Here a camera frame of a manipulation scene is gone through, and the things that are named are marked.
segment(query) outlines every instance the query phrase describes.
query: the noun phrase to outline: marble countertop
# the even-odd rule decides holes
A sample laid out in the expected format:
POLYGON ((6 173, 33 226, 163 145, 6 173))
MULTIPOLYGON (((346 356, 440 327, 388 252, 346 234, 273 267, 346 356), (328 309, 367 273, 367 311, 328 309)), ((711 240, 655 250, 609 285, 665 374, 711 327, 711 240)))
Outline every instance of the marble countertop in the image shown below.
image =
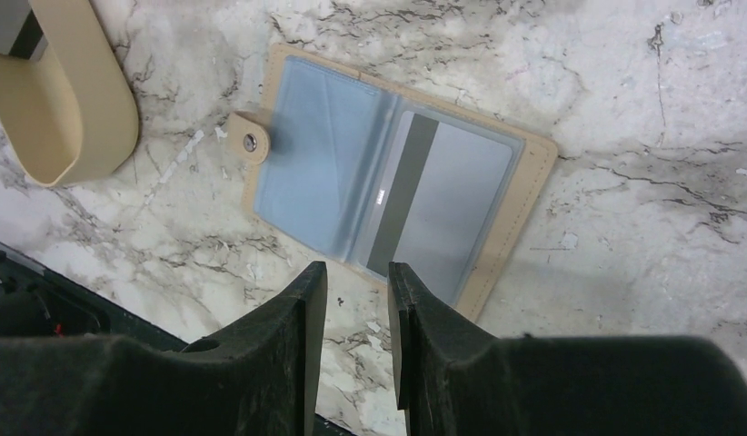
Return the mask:
MULTIPOLYGON (((107 179, 43 189, 0 125, 0 241, 186 341, 282 290, 320 256, 241 211, 224 121, 285 41, 559 143, 484 329, 704 335, 747 378, 747 1, 93 4, 140 142, 107 179)), ((317 410, 404 434, 386 296, 329 276, 317 410)))

